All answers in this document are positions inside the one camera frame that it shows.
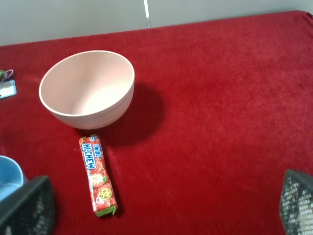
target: strawberry candy wrapper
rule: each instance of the strawberry candy wrapper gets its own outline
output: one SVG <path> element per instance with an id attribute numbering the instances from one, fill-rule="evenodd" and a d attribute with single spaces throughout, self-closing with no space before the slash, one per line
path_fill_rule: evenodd
<path id="1" fill-rule="evenodd" d="M 114 214 L 117 204 L 98 136 L 83 137 L 79 140 L 79 145 L 88 175 L 93 211 L 97 216 Z"/>

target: white wall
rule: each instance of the white wall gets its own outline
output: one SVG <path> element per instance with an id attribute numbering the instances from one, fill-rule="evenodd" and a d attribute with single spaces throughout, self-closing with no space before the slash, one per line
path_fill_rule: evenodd
<path id="1" fill-rule="evenodd" d="M 151 27 L 276 11 L 313 12 L 313 0 L 148 0 Z"/>
<path id="2" fill-rule="evenodd" d="M 142 28 L 143 0 L 0 0 L 0 45 Z"/>

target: blue bowl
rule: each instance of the blue bowl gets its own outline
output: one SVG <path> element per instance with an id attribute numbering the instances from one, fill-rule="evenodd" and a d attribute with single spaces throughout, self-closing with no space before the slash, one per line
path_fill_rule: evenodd
<path id="1" fill-rule="evenodd" d="M 17 162 L 0 155 L 0 201 L 26 182 L 27 179 Z"/>

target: tag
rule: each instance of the tag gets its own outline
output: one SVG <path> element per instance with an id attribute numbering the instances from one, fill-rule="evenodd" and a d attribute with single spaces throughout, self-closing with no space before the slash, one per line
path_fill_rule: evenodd
<path id="1" fill-rule="evenodd" d="M 16 94 L 14 80 L 4 82 L 0 85 L 0 99 Z"/>

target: ceramic bowl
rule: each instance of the ceramic bowl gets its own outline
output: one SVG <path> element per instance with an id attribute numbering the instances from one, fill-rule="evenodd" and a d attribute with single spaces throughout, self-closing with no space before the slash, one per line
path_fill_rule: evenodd
<path id="1" fill-rule="evenodd" d="M 58 62 L 39 86 L 42 104 L 59 120 L 97 129 L 118 120 L 134 93 L 134 68 L 111 51 L 85 51 Z"/>

